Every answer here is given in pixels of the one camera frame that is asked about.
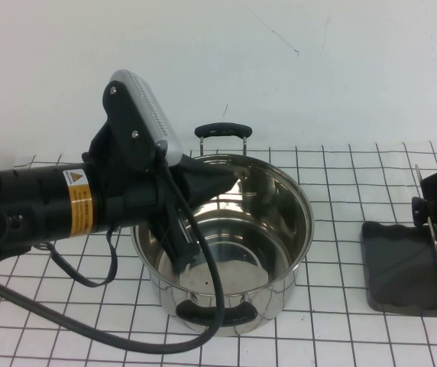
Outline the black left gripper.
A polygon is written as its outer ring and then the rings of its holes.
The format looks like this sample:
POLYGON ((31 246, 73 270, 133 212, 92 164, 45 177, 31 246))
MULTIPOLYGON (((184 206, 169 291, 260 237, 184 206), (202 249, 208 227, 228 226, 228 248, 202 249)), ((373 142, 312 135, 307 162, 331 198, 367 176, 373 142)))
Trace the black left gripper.
MULTIPOLYGON (((171 201, 164 204, 165 184, 157 177, 156 148, 126 135, 119 140, 101 128, 83 154, 93 198, 94 229, 133 226, 151 217, 151 233, 166 252, 175 274, 186 270, 200 254, 171 201)), ((186 201, 200 206, 229 191, 238 180, 227 165, 182 160, 186 201)))

